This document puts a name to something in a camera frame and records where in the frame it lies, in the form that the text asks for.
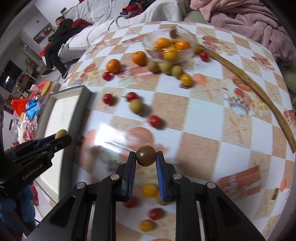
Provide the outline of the left hand blue glove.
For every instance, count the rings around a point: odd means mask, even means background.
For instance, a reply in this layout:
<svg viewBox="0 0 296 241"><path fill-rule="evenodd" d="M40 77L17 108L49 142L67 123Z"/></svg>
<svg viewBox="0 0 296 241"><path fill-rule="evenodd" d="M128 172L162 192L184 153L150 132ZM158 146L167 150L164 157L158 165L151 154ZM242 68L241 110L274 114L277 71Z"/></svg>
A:
<svg viewBox="0 0 296 241"><path fill-rule="evenodd" d="M34 221L36 215L33 204L34 193L29 185L21 192L21 197L21 201L18 203L11 198L1 198L1 221L9 228L19 232L21 230L11 219L9 212L14 211L15 209L20 210L21 218L24 222Z"/></svg>

